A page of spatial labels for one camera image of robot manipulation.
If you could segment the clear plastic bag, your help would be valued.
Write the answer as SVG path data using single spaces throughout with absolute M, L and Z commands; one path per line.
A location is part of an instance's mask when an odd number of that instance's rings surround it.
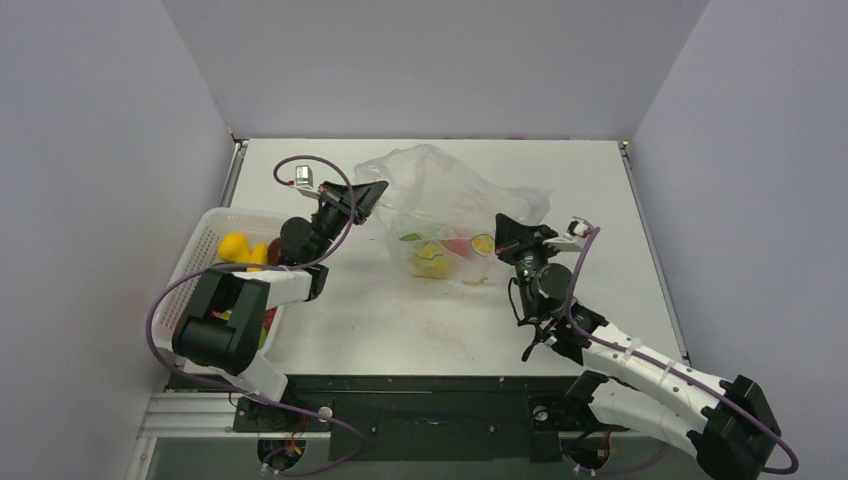
M 431 144 L 395 149 L 356 165 L 354 174 L 361 183 L 389 182 L 374 212 L 392 265 L 412 277 L 413 255 L 443 254 L 453 269 L 445 281 L 482 285 L 490 281 L 497 262 L 495 215 L 536 224 L 550 209 L 550 190 L 489 182 Z M 445 250 L 440 241 L 452 238 L 467 238 L 474 256 L 466 259 Z

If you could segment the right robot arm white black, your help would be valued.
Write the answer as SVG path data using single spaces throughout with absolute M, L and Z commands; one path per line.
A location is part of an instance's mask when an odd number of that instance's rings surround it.
M 564 400 L 578 427 L 620 426 L 690 455 L 712 479 L 792 474 L 799 461 L 782 441 L 762 388 L 743 375 L 728 380 L 701 372 L 647 346 L 580 302 L 577 281 L 598 228 L 573 218 L 564 233 L 495 216 L 494 254 L 514 275 L 517 324 L 533 339 L 522 358 L 544 345 L 583 367 Z M 768 467 L 775 449 L 784 469 Z

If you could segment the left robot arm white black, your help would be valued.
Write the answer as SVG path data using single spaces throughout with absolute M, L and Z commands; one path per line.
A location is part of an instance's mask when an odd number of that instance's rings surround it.
M 350 225 L 369 218 L 388 186 L 380 180 L 352 187 L 324 182 L 316 189 L 301 188 L 302 195 L 316 199 L 317 210 L 310 218 L 280 222 L 278 253 L 270 268 L 206 269 L 178 318 L 172 352 L 215 370 L 240 390 L 264 397 L 258 413 L 272 429 L 291 427 L 299 405 L 285 394 L 286 375 L 266 357 L 277 333 L 266 314 L 321 294 L 329 273 L 323 260 L 334 241 Z

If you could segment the yellow fake lemon in bag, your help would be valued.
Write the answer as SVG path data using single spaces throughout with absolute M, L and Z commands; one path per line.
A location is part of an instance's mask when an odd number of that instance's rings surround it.
M 410 258 L 413 275 L 420 278 L 445 280 L 450 279 L 453 269 L 450 260 L 443 254 L 429 258 L 413 255 Z

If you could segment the dark red fake plum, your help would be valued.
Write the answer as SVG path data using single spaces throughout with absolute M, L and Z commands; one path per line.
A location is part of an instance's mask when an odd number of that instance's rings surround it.
M 282 240 L 277 237 L 270 242 L 267 248 L 266 260 L 268 265 L 277 265 L 281 255 Z

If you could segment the yellow fake banana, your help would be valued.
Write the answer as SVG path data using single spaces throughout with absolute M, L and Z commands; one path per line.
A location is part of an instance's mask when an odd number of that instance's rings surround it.
M 247 263 L 249 264 L 249 267 L 246 268 L 247 272 L 260 271 L 261 266 L 268 263 L 268 247 L 269 245 L 266 243 L 257 243 L 253 247 L 247 259 Z

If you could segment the yellow fake pear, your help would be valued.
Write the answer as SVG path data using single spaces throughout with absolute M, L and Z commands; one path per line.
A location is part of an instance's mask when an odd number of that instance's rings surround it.
M 251 248 L 246 235 L 240 232 L 226 234 L 217 247 L 218 258 L 225 263 L 247 263 Z

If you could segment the white plastic basket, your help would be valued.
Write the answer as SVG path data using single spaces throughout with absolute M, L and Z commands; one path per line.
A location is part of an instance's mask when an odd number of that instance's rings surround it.
M 217 256 L 228 233 L 247 236 L 251 250 L 278 236 L 283 217 L 262 211 L 218 207 L 195 228 L 172 276 L 172 290 L 154 304 L 147 336 L 155 350 L 236 375 L 271 345 L 270 310 L 313 296 L 313 275 L 292 267 L 225 263 Z

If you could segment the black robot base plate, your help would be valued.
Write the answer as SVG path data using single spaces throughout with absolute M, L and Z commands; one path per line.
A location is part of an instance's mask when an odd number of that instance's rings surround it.
M 360 461 L 532 463 L 601 467 L 616 427 L 599 423 L 574 376 L 296 375 L 283 402 L 339 418 L 367 441 Z

